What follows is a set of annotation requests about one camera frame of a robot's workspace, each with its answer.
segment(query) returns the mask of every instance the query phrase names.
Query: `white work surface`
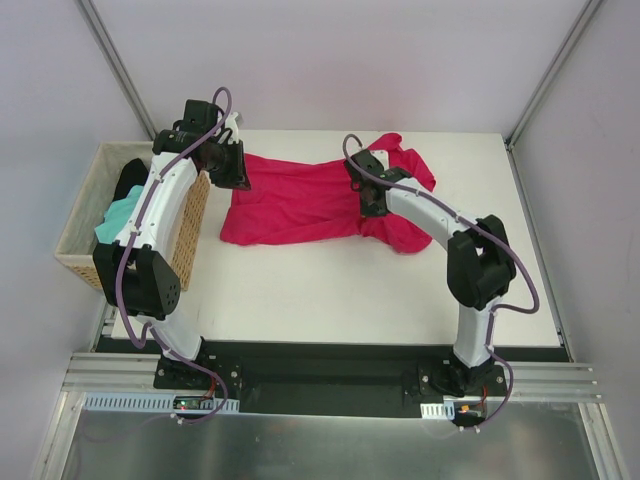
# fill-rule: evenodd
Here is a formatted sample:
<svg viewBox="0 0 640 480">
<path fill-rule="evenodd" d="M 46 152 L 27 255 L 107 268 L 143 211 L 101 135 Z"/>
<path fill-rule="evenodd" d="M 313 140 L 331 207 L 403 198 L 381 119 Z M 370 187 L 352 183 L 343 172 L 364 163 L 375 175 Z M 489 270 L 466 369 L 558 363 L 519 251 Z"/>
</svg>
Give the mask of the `white work surface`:
<svg viewBox="0 0 640 480">
<path fill-rule="evenodd" d="M 346 132 L 243 131 L 245 151 L 269 158 L 321 163 L 342 156 Z M 358 132 L 368 145 L 378 132 Z M 505 224 L 509 242 L 531 272 L 540 311 L 501 311 L 497 345 L 558 346 L 520 198 L 502 137 L 497 134 L 402 133 L 436 177 L 435 193 L 456 208 Z M 432 242 L 400 255 L 373 238 L 240 247 L 219 239 L 231 192 L 212 188 L 202 223 L 191 286 L 180 308 L 208 340 L 452 344 L 458 307 L 446 282 L 446 253 Z M 505 296 L 530 306 L 518 274 Z M 137 322 L 134 327 L 139 333 Z M 112 333 L 126 338 L 120 318 Z"/>
</svg>

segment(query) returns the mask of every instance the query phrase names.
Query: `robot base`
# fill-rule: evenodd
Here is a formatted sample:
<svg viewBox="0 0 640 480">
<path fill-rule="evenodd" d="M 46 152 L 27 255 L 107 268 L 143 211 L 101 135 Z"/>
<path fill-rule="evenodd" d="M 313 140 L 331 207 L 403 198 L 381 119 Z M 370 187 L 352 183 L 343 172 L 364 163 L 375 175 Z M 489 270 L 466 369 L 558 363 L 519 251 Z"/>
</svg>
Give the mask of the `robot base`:
<svg viewBox="0 0 640 480">
<path fill-rule="evenodd" d="M 238 393 L 242 388 L 242 372 L 237 361 L 212 354 L 207 349 L 206 342 L 203 341 L 198 356 L 193 362 L 217 373 L 229 389 L 229 398 L 238 398 Z M 182 362 L 171 360 L 162 355 L 156 366 L 153 387 L 159 390 L 201 390 L 206 392 L 211 387 L 211 377 Z"/>
<path fill-rule="evenodd" d="M 496 395 L 504 396 L 506 393 L 504 370 L 501 366 L 495 365 L 491 358 L 477 367 L 469 368 L 456 357 L 455 353 L 451 352 L 447 363 L 432 364 L 430 370 L 430 372 L 424 371 L 424 375 L 429 379 L 429 386 L 442 395 L 453 397 L 475 395 L 478 391 L 482 391 L 483 386 L 489 385 L 501 387 L 493 392 Z"/>
</svg>

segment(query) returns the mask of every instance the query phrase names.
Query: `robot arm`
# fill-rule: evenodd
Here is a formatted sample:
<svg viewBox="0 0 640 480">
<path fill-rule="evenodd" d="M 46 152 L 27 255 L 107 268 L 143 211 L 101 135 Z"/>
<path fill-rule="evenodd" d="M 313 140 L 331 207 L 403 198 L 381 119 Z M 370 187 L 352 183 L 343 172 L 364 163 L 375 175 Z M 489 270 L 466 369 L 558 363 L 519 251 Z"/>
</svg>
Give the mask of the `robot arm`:
<svg viewBox="0 0 640 480">
<path fill-rule="evenodd" d="M 513 260 L 497 245 L 456 219 L 476 216 L 451 207 L 433 194 L 430 195 L 437 202 L 416 195 L 416 190 L 424 190 L 420 182 L 400 168 L 385 170 L 378 152 L 361 150 L 352 155 L 351 160 L 359 169 L 349 160 L 345 166 L 351 176 L 352 190 L 360 193 L 363 216 L 399 215 L 431 235 L 447 251 L 447 284 L 459 302 L 458 335 L 449 365 L 432 374 L 430 384 L 443 394 L 455 396 L 477 389 L 493 367 L 487 350 L 493 327 L 491 309 L 501 302 L 515 278 Z M 365 177 L 362 171 L 369 174 L 367 177 L 383 180 L 382 184 Z M 477 226 L 508 244 L 504 226 L 497 217 L 478 219 Z"/>
<path fill-rule="evenodd" d="M 153 144 L 149 177 L 127 225 L 111 245 L 98 244 L 93 252 L 96 270 L 111 305 L 117 305 L 117 270 L 125 255 L 125 245 L 135 234 L 127 267 L 122 276 L 122 298 L 127 316 L 150 324 L 171 349 L 166 356 L 177 360 L 175 352 L 194 360 L 200 353 L 201 337 L 178 307 L 180 279 L 167 263 L 176 217 L 189 188 L 201 171 L 222 188 L 251 187 L 244 164 L 242 141 L 238 135 L 239 115 L 228 115 L 210 139 L 189 157 L 175 162 L 223 118 L 213 103 L 188 100 L 184 118 L 172 130 L 160 132 Z"/>
</svg>

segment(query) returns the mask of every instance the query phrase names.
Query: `wicker basket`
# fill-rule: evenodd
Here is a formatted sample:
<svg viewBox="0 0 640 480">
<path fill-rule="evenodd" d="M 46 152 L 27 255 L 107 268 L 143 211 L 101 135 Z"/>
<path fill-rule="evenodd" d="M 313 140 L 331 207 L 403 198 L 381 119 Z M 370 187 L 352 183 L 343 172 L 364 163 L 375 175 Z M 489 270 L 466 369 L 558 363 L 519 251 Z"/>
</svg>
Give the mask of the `wicker basket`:
<svg viewBox="0 0 640 480">
<path fill-rule="evenodd" d="M 92 258 L 98 241 L 94 228 L 104 220 L 124 165 L 140 158 L 149 167 L 152 155 L 151 142 L 102 143 L 78 194 L 55 256 L 96 289 L 102 290 L 102 285 Z M 189 189 L 174 225 L 170 264 L 180 277 L 183 290 L 189 287 L 209 187 L 209 178 L 203 172 Z"/>
</svg>

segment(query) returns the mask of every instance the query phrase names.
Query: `gray wall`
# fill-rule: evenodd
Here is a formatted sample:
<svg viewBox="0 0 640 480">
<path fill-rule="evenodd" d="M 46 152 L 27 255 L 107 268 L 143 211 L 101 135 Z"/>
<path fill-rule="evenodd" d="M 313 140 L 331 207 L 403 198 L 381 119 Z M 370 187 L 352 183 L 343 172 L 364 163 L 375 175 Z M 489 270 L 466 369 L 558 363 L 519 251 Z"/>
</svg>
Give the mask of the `gray wall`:
<svg viewBox="0 0 640 480">
<path fill-rule="evenodd" d="M 584 2 L 95 0 L 158 126 L 225 84 L 244 128 L 492 133 Z"/>
<path fill-rule="evenodd" d="M 516 161 L 578 360 L 593 362 L 640 476 L 640 2 L 610 0 Z"/>
<path fill-rule="evenodd" d="M 70 0 L 0 15 L 0 476 L 28 478 L 100 295 L 53 250 L 102 140 L 143 139 Z"/>
</svg>

